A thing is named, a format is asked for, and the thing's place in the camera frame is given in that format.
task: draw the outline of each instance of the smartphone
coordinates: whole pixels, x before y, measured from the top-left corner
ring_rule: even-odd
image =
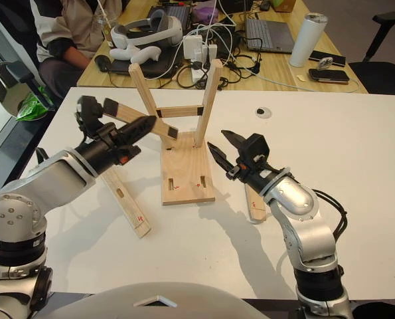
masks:
[[[346,58],[344,56],[321,52],[321,51],[312,51],[309,60],[320,61],[322,58],[327,58],[328,56],[331,56],[333,58],[333,65],[345,66]]]
[[[318,82],[344,84],[349,81],[346,72],[341,70],[317,70],[316,68],[310,68],[308,73],[313,80]]]

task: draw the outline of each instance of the pink object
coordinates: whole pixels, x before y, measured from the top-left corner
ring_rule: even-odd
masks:
[[[210,18],[212,17],[212,12],[214,12],[213,5],[213,1],[198,3],[191,11],[191,21],[193,23],[202,23],[203,25],[208,25],[210,23]],[[218,22],[218,14],[219,11],[215,8],[212,23]]]

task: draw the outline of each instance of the red marking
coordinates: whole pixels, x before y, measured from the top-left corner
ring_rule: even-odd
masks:
[[[123,157],[120,159],[120,164],[124,165],[125,163],[127,163],[129,160],[129,158],[127,156]]]

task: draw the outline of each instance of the office chair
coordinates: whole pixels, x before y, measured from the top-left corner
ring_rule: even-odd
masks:
[[[37,43],[40,42],[40,39],[35,27],[30,1],[0,0],[0,22],[12,38],[26,50],[38,69]],[[48,87],[45,90],[54,105],[60,106],[62,100]]]
[[[372,19],[380,23],[380,28],[362,62],[349,63],[349,66],[368,93],[395,95],[395,64],[370,62],[389,30],[395,25],[395,12],[375,15]]]
[[[47,110],[56,110],[39,91],[33,73],[21,61],[0,62],[0,79],[0,103],[10,115],[17,117],[23,100],[31,93]]]

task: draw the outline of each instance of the green bag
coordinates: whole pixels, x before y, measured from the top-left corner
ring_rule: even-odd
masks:
[[[48,97],[48,94],[45,92],[45,89],[41,86],[38,89],[46,98],[48,103],[52,105],[52,101]],[[31,92],[23,100],[19,113],[17,114],[16,121],[38,120],[39,118],[43,118],[47,112],[48,110],[42,105],[41,102],[38,101],[35,95],[33,95],[33,93]]]

